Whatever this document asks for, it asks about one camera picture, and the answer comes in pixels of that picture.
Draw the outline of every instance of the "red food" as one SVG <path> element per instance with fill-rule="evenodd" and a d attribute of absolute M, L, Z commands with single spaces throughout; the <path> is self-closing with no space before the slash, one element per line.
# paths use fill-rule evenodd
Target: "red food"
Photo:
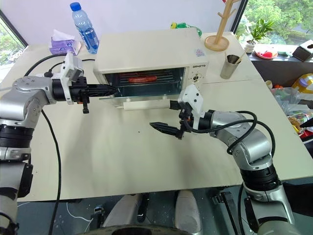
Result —
<path fill-rule="evenodd" d="M 279 85 L 279 84 L 276 84 L 276 85 L 274 86 L 274 88 L 284 88 L 284 87 L 281 86 L 281 85 Z"/>
<path fill-rule="evenodd" d="M 267 58 L 272 58 L 273 57 L 273 53 L 270 52 L 270 51 L 267 51 L 267 52 L 263 53 L 262 56 L 267 57 Z"/>
<path fill-rule="evenodd" d="M 141 76 L 141 77 L 129 77 L 128 81 L 131 83 L 137 82 L 154 82 L 157 80 L 157 76 Z"/>

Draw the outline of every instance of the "black cable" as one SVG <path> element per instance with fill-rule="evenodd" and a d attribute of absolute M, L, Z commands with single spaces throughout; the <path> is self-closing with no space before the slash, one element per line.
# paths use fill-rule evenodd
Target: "black cable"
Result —
<path fill-rule="evenodd" d="M 185 124 L 187 130 L 189 130 L 191 132 L 195 132 L 195 133 L 200 133 L 200 134 L 210 133 L 210 132 L 214 132 L 214 131 L 220 131 L 220 130 L 223 130 L 223 129 L 227 128 L 227 127 L 230 127 L 230 126 L 233 126 L 233 125 L 236 125 L 236 124 L 239 124 L 239 123 L 245 123 L 245 122 L 254 122 L 254 120 L 246 119 L 246 120 L 233 121 L 233 122 L 230 122 L 230 123 L 228 123 L 226 125 L 218 126 L 218 127 L 215 127 L 215 128 L 204 129 L 204 130 L 197 130 L 197 129 L 193 129 L 189 125 L 188 121 L 186 119 L 184 119 L 184 124 Z M 271 155 L 272 155 L 272 158 L 273 158 L 274 157 L 274 153 L 275 153 L 275 148 L 276 148 L 276 142 L 275 142 L 274 134 L 273 134 L 272 130 L 265 123 L 263 123 L 261 121 L 257 121 L 257 124 L 263 126 L 269 133 L 270 140 L 272 142 Z"/>
<path fill-rule="evenodd" d="M 245 122 L 253 122 L 253 120 L 252 119 L 238 120 L 238 121 L 233 121 L 233 122 L 230 122 L 228 124 L 221 125 L 221 126 L 218 126 L 218 127 L 215 127 L 215 128 L 211 128 L 211 129 L 197 130 L 197 129 L 193 129 L 189 125 L 188 121 L 186 119 L 184 119 L 184 124 L 187 127 L 187 130 L 189 130 L 191 132 L 194 132 L 194 133 L 200 133 L 200 134 L 207 134 L 207 133 L 214 132 L 214 131 L 220 131 L 220 130 L 223 130 L 223 129 L 227 128 L 227 127 L 230 127 L 230 126 L 233 126 L 233 125 L 236 125 L 236 124 L 239 124 L 239 123 L 245 123 Z"/>
<path fill-rule="evenodd" d="M 58 65 L 61 65 L 61 64 L 63 64 L 63 62 L 60 62 L 60 63 L 55 64 L 54 66 L 52 66 L 52 67 L 49 69 L 49 72 L 51 72 L 51 71 L 54 69 L 54 67 L 57 67 Z"/>
<path fill-rule="evenodd" d="M 193 129 L 188 121 L 186 119 L 184 119 L 184 124 L 186 126 L 186 128 L 189 130 L 189 131 L 192 131 L 192 132 L 195 132 L 195 133 L 210 133 L 210 132 L 214 132 L 214 131 L 219 131 L 219 130 L 222 130 L 222 129 L 225 129 L 229 126 L 233 126 L 235 124 L 239 124 L 239 123 L 245 123 L 245 122 L 252 122 L 253 124 L 251 125 L 251 127 L 248 129 L 247 132 L 245 132 L 241 137 L 239 137 L 233 144 L 231 144 L 228 149 L 227 149 L 227 152 L 229 150 L 231 150 L 235 145 L 237 145 L 240 141 L 242 141 L 245 137 L 247 137 L 252 131 L 253 129 L 255 128 L 256 124 L 259 124 L 261 126 L 263 126 L 269 133 L 269 136 L 270 136 L 270 140 L 271 140 L 271 144 L 272 144 L 272 149 L 271 149 L 271 155 L 272 155 L 272 158 L 274 157 L 274 154 L 275 154 L 275 148 L 276 148 L 276 142 L 275 142 L 275 136 L 272 132 L 272 130 L 263 122 L 261 121 L 258 121 L 257 120 L 257 116 L 250 112 L 250 111 L 238 111 L 238 113 L 246 113 L 246 114 L 250 114 L 253 116 L 253 120 L 251 119 L 246 119 L 246 120 L 239 120 L 239 121 L 234 121 L 234 122 L 231 122 L 231 123 L 228 123 L 226 125 L 222 125 L 222 126 L 219 126 L 219 127 L 216 127 L 216 128 L 211 128 L 211 129 L 205 129 L 205 130 L 197 130 L 197 129 Z M 244 231 L 244 227 L 243 227 L 243 222 L 242 222 L 242 218 L 241 218 L 241 197 L 242 197 L 242 193 L 243 193 L 243 189 L 244 189 L 244 183 L 241 184 L 240 186 L 240 189 L 239 189 L 239 193 L 238 193 L 238 201 L 237 201 L 237 211 L 238 211 L 238 221 L 239 221 L 239 227 L 240 227 L 240 231 L 241 231 L 241 234 L 242 235 L 245 235 L 245 231 Z"/>
<path fill-rule="evenodd" d="M 50 56 L 47 56 L 39 61 L 37 61 L 26 73 L 24 76 L 28 76 L 32 71 L 33 69 L 38 66 L 40 63 L 42 63 L 43 61 L 46 61 L 50 58 L 53 58 L 53 57 L 57 57 L 57 56 L 66 56 L 66 54 L 56 54 L 56 55 L 50 55 Z M 45 112 L 43 110 L 41 110 L 44 118 L 46 119 L 47 123 L 48 123 L 48 126 L 50 128 L 50 131 L 51 131 L 51 134 L 52 134 L 52 137 L 53 137 L 53 140 L 54 140 L 54 143 L 55 143 L 55 148 L 57 150 L 57 156 L 58 156 L 58 171 L 59 171 L 59 179 L 58 179 L 58 193 L 57 193 L 57 199 L 55 201 L 55 205 L 54 205 L 54 210 L 53 210 L 53 214 L 52 214 L 52 218 L 51 218 L 51 222 L 50 222 L 50 227 L 49 227 L 49 235 L 52 234 L 52 230 L 53 230 L 53 224 L 54 224 L 54 219 L 55 219 L 55 215 L 56 215 L 56 212 L 57 212 L 57 209 L 58 209 L 58 206 L 59 206 L 59 201 L 60 201 L 60 195 L 61 195 L 61 156 L 60 156 L 60 150 L 59 150 L 59 145 L 58 145 L 58 142 L 56 140 L 56 137 L 55 137 L 55 134 L 54 134 L 54 131 L 53 131 L 53 128 L 52 128 L 52 125 L 50 123 L 50 120 L 49 118 L 47 117 L 47 115 L 45 114 Z"/>
<path fill-rule="evenodd" d="M 55 137 L 55 134 L 54 134 L 51 122 L 48 119 L 47 115 L 45 114 L 44 110 L 41 110 L 41 113 L 43 114 L 45 120 L 48 123 L 50 132 L 52 134 L 52 137 L 53 137 L 53 140 L 54 140 L 54 143 L 55 143 L 55 148 L 57 150 L 57 155 L 58 155 L 58 171 L 59 171 L 58 193 L 57 193 L 57 199 L 55 201 L 54 210 L 53 210 L 53 214 L 52 214 L 52 218 L 51 218 L 51 222 L 50 222 L 49 235 L 51 235 L 52 234 L 52 230 L 53 230 L 54 219 L 55 219 L 55 215 L 56 215 L 57 210 L 58 210 L 59 201 L 60 201 L 60 195 L 61 195 L 61 156 L 60 156 L 60 150 L 59 150 L 58 141 L 57 141 L 57 139 Z"/>
<path fill-rule="evenodd" d="M 39 64 L 41 64 L 43 61 L 46 61 L 46 60 L 48 60 L 48 59 L 50 59 L 50 58 L 57 57 L 57 56 L 66 56 L 66 54 L 49 55 L 49 56 L 47 56 L 47 57 L 45 57 L 45 58 L 43 58 L 43 59 L 37 61 L 32 67 L 30 67 L 30 69 L 25 73 L 24 76 L 28 76 L 28 75 L 33 71 L 33 69 L 36 68 L 36 67 L 37 67 Z"/>
<path fill-rule="evenodd" d="M 234 148 L 238 143 L 240 143 L 244 138 L 246 138 L 246 137 L 253 131 L 253 129 L 255 128 L 256 123 L 257 123 L 257 121 L 258 121 L 257 116 L 256 116 L 253 112 L 250 112 L 250 111 L 237 111 L 237 113 L 240 113 L 240 114 L 249 114 L 249 115 L 253 116 L 253 123 L 252 123 L 251 127 L 250 127 L 242 136 L 240 136 L 239 138 L 237 138 L 237 139 L 234 141 L 234 143 L 232 143 L 232 144 L 228 147 L 227 153 L 230 154 L 230 155 L 233 154 L 233 153 L 232 153 L 233 148 Z"/>
<path fill-rule="evenodd" d="M 244 184 L 242 183 L 238 193 L 238 201 L 237 201 L 237 211 L 238 211 L 238 221 L 239 221 L 239 228 L 242 235 L 245 235 L 245 230 L 243 226 L 243 220 L 241 218 L 241 195 L 243 193 Z"/>
<path fill-rule="evenodd" d="M 95 61 L 95 59 L 85 59 L 85 60 L 82 60 L 82 61 Z M 49 72 L 52 72 L 52 70 L 57 67 L 58 65 L 61 65 L 63 64 L 63 62 L 60 62 L 60 63 L 57 63 L 55 64 L 54 66 L 52 66 L 50 69 L 49 69 Z"/>
<path fill-rule="evenodd" d="M 8 216 L 7 214 L 5 214 L 5 213 L 3 213 L 3 212 L 0 212 L 0 215 L 3 216 L 3 217 L 5 217 L 5 218 L 7 218 L 7 219 L 10 221 L 10 223 L 14 223 L 13 220 L 11 219 L 11 217 Z"/>

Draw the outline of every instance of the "oven label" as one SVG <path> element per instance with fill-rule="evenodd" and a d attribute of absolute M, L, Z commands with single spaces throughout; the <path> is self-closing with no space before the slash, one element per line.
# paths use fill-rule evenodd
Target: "oven label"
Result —
<path fill-rule="evenodd" d="M 201 68 L 201 67 L 205 67 L 205 65 L 194 65 L 193 68 Z"/>
<path fill-rule="evenodd" d="M 195 53 L 196 53 L 196 56 L 197 56 L 197 57 L 205 56 L 204 51 L 201 50 L 201 49 L 196 49 L 196 50 L 195 50 Z"/>

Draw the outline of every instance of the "wall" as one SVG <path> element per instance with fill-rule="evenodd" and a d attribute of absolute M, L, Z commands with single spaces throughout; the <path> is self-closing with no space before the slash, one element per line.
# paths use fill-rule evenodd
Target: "wall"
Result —
<path fill-rule="evenodd" d="M 0 0 L 0 9 L 28 44 L 47 43 L 53 29 L 79 36 L 69 4 L 74 0 Z M 203 32 L 216 32 L 222 0 L 78 0 L 95 28 L 103 33 L 168 29 L 187 22 Z M 228 20 L 231 29 L 236 12 Z"/>

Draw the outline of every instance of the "window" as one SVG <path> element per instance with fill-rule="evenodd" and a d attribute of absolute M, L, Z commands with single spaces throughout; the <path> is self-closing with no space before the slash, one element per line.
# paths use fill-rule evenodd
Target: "window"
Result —
<path fill-rule="evenodd" d="M 235 33 L 241 43 L 252 38 L 259 19 L 274 22 L 259 43 L 298 45 L 313 39 L 313 0 L 248 0 Z"/>
<path fill-rule="evenodd" d="M 0 83 L 26 46 L 25 40 L 0 11 Z"/>

